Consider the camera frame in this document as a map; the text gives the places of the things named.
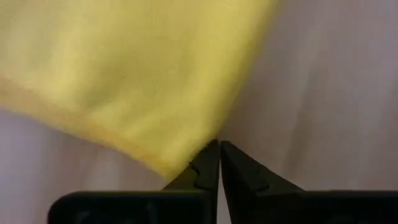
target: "white backdrop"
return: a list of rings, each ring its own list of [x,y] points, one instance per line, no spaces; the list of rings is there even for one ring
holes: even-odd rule
[[[282,0],[221,138],[305,189],[397,190],[397,10],[396,0]],[[0,223],[45,223],[74,190],[164,184],[117,151],[0,111]]]

